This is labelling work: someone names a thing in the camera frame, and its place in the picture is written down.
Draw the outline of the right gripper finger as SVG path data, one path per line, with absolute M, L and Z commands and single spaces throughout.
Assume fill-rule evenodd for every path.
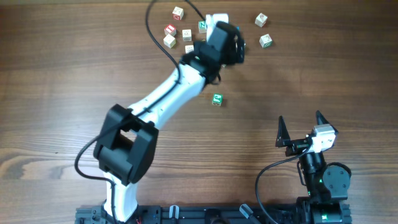
M 275 140 L 276 147 L 287 147 L 291 145 L 291 139 L 283 116 L 279 116 L 278 119 L 278 131 Z
M 339 133 L 338 130 L 327 121 L 327 119 L 322 115 L 322 113 L 319 110 L 316 111 L 315 116 L 318 125 L 329 124 L 334 129 L 335 134 Z

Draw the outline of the W letter wooden block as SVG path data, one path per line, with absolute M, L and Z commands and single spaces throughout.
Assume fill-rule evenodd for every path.
M 188 54 L 190 52 L 194 51 L 194 46 L 193 45 L 186 45 L 185 46 L 185 53 Z

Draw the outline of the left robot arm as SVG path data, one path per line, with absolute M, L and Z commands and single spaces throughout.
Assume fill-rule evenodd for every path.
M 207 41 L 181 57 L 175 70 L 141 101 L 107 113 L 93 156 L 109 190 L 103 205 L 112 222 L 128 222 L 138 208 L 137 183 L 152 164 L 160 129 L 188 101 L 220 77 L 222 65 L 244 61 L 244 39 L 237 27 L 217 22 Z

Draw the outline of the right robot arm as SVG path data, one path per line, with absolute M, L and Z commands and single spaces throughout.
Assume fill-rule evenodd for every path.
M 352 176 L 351 169 L 339 162 L 326 163 L 323 153 L 335 145 L 338 130 L 321 112 L 316 112 L 317 124 L 305 138 L 292 140 L 284 118 L 279 117 L 276 147 L 285 147 L 285 155 L 299 156 L 297 170 L 308 197 L 299 197 L 291 223 L 351 223 L 351 210 L 344 201 Z

